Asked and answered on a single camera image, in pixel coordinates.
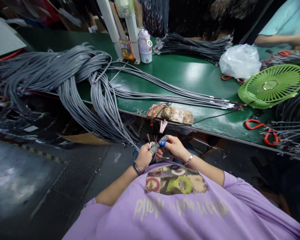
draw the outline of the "red cable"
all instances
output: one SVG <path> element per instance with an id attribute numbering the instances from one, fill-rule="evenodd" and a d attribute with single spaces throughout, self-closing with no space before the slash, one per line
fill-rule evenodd
<path id="1" fill-rule="evenodd" d="M 26 90 L 26 92 L 33 93 L 33 94 L 37 94 L 37 95 L 44 96 L 44 97 L 49 97 L 49 98 L 53 98 L 53 99 L 60 100 L 60 98 L 52 97 L 52 96 L 49 96 L 49 95 L 44 95 L 44 94 L 37 93 L 37 92 L 31 92 L 31 91 L 28 91 L 28 90 Z"/>
<path id="2" fill-rule="evenodd" d="M 147 112 L 146 119 L 148 120 L 148 114 L 149 114 L 149 112 L 150 112 L 152 109 L 154 109 L 154 108 L 156 108 L 156 107 L 159 107 L 159 106 L 162 105 L 162 104 L 167 104 L 167 103 L 160 103 L 159 105 L 154 106 L 153 108 L 150 108 L 150 110 Z"/>
<path id="3" fill-rule="evenodd" d="M 20 48 L 20 49 L 18 49 L 17 51 L 15 51 L 14 53 L 11 53 L 10 55 L 5 56 L 5 57 L 3 57 L 3 58 L 0 58 L 0 61 L 4 61 L 4 60 L 7 60 L 7 59 L 9 59 L 9 58 L 14 57 L 14 56 L 17 55 L 18 53 L 20 53 L 22 50 L 23 50 L 23 48 Z"/>
<path id="4" fill-rule="evenodd" d="M 53 99 L 60 100 L 60 98 L 56 98 L 56 97 L 44 95 L 44 94 L 41 94 L 41 93 L 31 92 L 31 91 L 27 91 L 27 90 L 26 90 L 26 92 L 33 93 L 33 94 L 37 94 L 37 95 L 44 96 L 44 97 L 49 97 L 49 98 L 53 98 Z"/>

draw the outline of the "silver bracelet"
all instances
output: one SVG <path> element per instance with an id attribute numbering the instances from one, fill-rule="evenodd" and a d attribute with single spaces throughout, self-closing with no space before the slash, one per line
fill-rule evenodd
<path id="1" fill-rule="evenodd" d="M 189 164 L 191 162 L 192 157 L 193 157 L 193 154 L 191 153 L 191 156 L 190 156 L 189 160 L 186 163 L 184 163 L 183 165 Z"/>
<path id="2" fill-rule="evenodd" d="M 139 176 L 142 175 L 142 174 L 144 173 L 144 171 L 141 172 L 141 171 L 137 168 L 137 166 L 136 166 L 136 161 L 133 162 L 132 167 L 133 167 L 133 169 L 136 171 L 136 173 L 137 173 Z"/>

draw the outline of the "scissors handle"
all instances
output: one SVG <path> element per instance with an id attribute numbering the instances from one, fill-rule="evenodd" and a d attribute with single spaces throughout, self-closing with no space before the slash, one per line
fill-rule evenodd
<path id="1" fill-rule="evenodd" d="M 269 142 L 268 138 L 270 134 L 273 134 L 274 142 Z M 269 128 L 269 131 L 264 135 L 263 141 L 270 146 L 275 146 L 279 143 L 279 137 L 276 132 L 273 132 L 272 129 Z"/>
<path id="2" fill-rule="evenodd" d="M 278 52 L 279 55 L 281 56 L 289 56 L 289 55 L 293 55 L 292 52 L 288 51 L 288 50 L 283 50 L 283 51 L 280 51 Z"/>
<path id="3" fill-rule="evenodd" d="M 229 80 L 230 78 L 232 78 L 232 77 L 229 76 L 229 75 L 223 75 L 223 76 L 221 77 L 221 79 L 222 79 L 223 81 L 227 81 L 227 80 Z"/>
<path id="4" fill-rule="evenodd" d="M 259 128 L 259 127 L 267 127 L 267 125 L 265 125 L 265 124 L 263 124 L 263 123 L 258 124 L 258 125 L 254 126 L 254 127 L 250 127 L 250 126 L 249 126 L 249 123 L 250 123 L 250 122 L 260 123 L 259 120 L 256 120 L 256 119 L 248 119 L 247 121 L 245 121 L 244 125 L 245 125 L 246 128 L 248 128 L 249 130 L 257 129 L 257 128 Z"/>

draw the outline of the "green desk fan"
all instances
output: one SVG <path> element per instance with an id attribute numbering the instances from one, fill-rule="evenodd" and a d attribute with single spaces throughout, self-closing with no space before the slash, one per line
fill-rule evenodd
<path id="1" fill-rule="evenodd" d="M 300 67 L 283 64 L 254 74 L 238 91 L 240 99 L 253 108 L 265 109 L 297 95 Z"/>

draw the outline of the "person's right hand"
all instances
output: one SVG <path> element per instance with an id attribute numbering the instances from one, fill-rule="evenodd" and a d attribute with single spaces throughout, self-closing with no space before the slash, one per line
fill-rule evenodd
<path id="1" fill-rule="evenodd" d="M 291 36 L 290 45 L 300 46 L 300 34 Z"/>
<path id="2" fill-rule="evenodd" d="M 179 159 L 181 162 L 186 163 L 191 153 L 182 145 L 179 138 L 168 135 L 169 140 L 166 142 L 165 148 L 170 150 L 170 152 L 175 156 L 175 158 Z M 161 158 L 163 152 L 159 149 L 157 151 L 157 157 Z"/>

